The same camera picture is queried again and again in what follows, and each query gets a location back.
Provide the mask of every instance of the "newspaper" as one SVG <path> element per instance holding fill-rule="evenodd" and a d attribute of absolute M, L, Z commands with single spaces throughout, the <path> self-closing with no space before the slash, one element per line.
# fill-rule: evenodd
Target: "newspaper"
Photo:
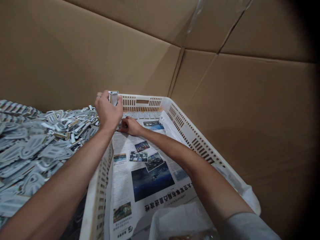
<path fill-rule="evenodd" d="M 158 119 L 138 122 L 166 133 Z M 150 226 L 157 210 L 179 206 L 197 196 L 185 171 L 148 140 L 115 132 L 112 143 L 110 219 L 105 239 L 133 237 Z"/>

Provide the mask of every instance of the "gray sleeve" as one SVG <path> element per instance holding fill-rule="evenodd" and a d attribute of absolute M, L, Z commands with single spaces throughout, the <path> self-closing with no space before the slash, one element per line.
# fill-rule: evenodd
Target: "gray sleeve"
<path fill-rule="evenodd" d="M 281 240 L 256 214 L 238 213 L 228 218 L 220 232 L 223 240 Z"/>

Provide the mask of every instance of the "pile of metal parts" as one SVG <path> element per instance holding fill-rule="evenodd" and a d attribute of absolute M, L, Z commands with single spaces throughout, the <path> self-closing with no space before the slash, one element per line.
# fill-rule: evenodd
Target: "pile of metal parts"
<path fill-rule="evenodd" d="M 0 101 L 0 228 L 98 128 L 92 106 L 42 113 Z M 84 205 L 73 225 L 81 226 Z"/>

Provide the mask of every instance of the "cardboard wall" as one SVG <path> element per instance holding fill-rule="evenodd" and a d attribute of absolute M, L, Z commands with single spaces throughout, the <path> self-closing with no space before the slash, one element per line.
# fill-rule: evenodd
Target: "cardboard wall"
<path fill-rule="evenodd" d="M 1 99 L 42 111 L 106 88 L 166 96 L 180 48 L 60 0 L 0 3 Z"/>
<path fill-rule="evenodd" d="M 184 47 L 218 52 L 250 0 L 205 1 Z"/>
<path fill-rule="evenodd" d="M 315 65 L 186 50 L 171 98 L 252 185 L 285 238 L 316 161 Z"/>
<path fill-rule="evenodd" d="M 221 52 L 314 62 L 305 27 L 288 0 L 252 0 Z"/>
<path fill-rule="evenodd" d="M 126 26 L 182 46 L 198 0 L 66 0 Z"/>
<path fill-rule="evenodd" d="M 206 0 L 188 35 L 197 0 L 67 1 L 0 2 L 0 98 L 47 111 L 82 108 L 105 88 L 172 91 L 288 236 L 318 133 L 314 58 L 289 1 Z"/>

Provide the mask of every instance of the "forearm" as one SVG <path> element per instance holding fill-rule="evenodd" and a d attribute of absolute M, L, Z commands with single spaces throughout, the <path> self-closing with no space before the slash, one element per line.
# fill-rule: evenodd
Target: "forearm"
<path fill-rule="evenodd" d="M 219 230 L 223 221 L 239 212 L 252 209 L 228 181 L 200 155 L 178 141 L 148 129 L 141 136 L 159 147 L 189 175 L 199 199 Z"/>
<path fill-rule="evenodd" d="M 113 133 L 114 129 L 99 130 L 8 221 L 0 238 L 58 239 L 81 201 Z"/>

